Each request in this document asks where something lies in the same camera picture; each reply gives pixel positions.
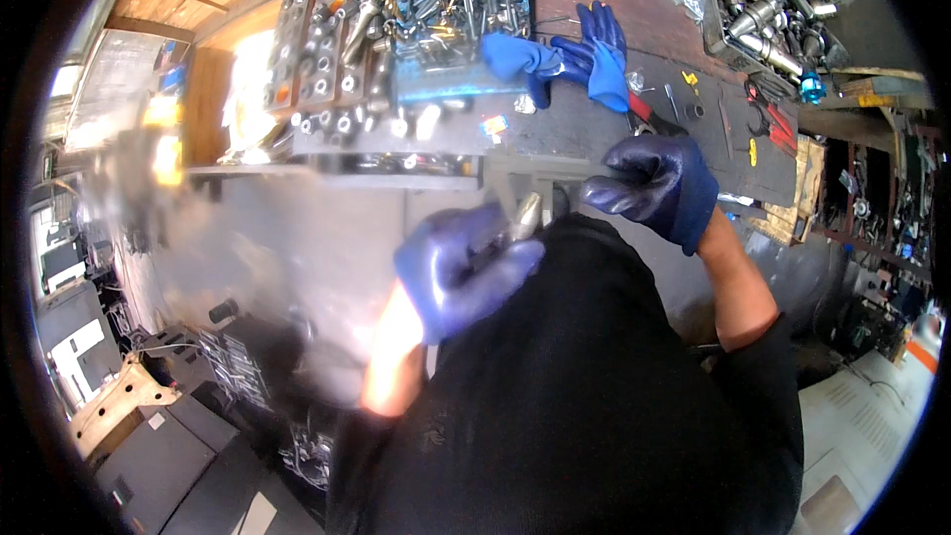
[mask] label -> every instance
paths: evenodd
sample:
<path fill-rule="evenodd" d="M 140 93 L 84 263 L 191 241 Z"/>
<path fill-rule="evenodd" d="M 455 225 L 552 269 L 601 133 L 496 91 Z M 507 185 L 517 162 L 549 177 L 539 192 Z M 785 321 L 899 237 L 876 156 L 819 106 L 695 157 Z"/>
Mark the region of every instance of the label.
<path fill-rule="evenodd" d="M 165 418 L 161 415 L 161 412 L 156 412 L 155 415 L 149 418 L 149 425 L 152 426 L 152 429 L 158 429 L 164 423 Z"/>

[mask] metal cylinder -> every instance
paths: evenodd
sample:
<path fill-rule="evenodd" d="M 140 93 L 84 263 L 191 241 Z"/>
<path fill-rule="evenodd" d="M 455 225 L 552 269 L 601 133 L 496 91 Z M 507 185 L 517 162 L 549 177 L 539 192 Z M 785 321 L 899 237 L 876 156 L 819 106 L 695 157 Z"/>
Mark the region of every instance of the metal cylinder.
<path fill-rule="evenodd" d="M 758 29 L 763 29 L 769 19 L 775 17 L 783 8 L 778 0 L 757 0 L 747 6 L 727 29 L 733 38 L 739 38 Z"/>
<path fill-rule="evenodd" d="M 839 11 L 839 7 L 825 0 L 810 0 L 809 4 L 812 5 L 812 10 L 815 12 L 816 18 L 829 18 Z"/>
<path fill-rule="evenodd" d="M 783 49 L 777 48 L 762 38 L 746 34 L 737 38 L 736 41 L 743 44 L 746 49 L 754 53 L 757 57 L 765 60 L 776 68 L 791 73 L 796 77 L 802 75 L 802 64 L 793 59 L 793 57 Z"/>

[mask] blue plastic part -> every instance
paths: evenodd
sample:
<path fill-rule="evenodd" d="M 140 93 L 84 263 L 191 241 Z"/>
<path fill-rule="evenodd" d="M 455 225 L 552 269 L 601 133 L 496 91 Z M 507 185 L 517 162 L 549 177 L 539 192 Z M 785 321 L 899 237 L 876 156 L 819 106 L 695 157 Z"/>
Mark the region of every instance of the blue plastic part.
<path fill-rule="evenodd" d="M 802 103 L 819 103 L 826 96 L 826 84 L 815 71 L 806 71 L 799 81 L 799 100 Z"/>

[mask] metal nut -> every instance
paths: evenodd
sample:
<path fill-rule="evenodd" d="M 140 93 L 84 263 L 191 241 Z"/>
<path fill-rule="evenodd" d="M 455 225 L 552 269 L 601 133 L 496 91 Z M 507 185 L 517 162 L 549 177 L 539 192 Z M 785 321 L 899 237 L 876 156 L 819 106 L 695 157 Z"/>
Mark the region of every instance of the metal nut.
<path fill-rule="evenodd" d="M 347 114 L 337 118 L 337 132 L 342 135 L 349 135 L 354 130 L 353 121 Z"/>
<path fill-rule="evenodd" d="M 353 75 L 347 75 L 346 77 L 343 77 L 342 80 L 340 80 L 340 89 L 348 92 L 349 94 L 356 91 L 358 85 L 359 83 L 357 78 Z"/>

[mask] wooden crate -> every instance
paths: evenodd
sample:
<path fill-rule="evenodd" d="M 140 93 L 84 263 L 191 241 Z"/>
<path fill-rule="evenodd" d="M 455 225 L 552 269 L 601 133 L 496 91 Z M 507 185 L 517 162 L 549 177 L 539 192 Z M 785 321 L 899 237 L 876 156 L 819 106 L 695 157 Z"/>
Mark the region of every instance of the wooden crate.
<path fill-rule="evenodd" d="M 800 135 L 796 149 L 796 204 L 779 207 L 764 203 L 766 219 L 750 219 L 749 224 L 784 246 L 805 242 L 812 224 L 812 212 L 826 166 L 826 148 Z"/>

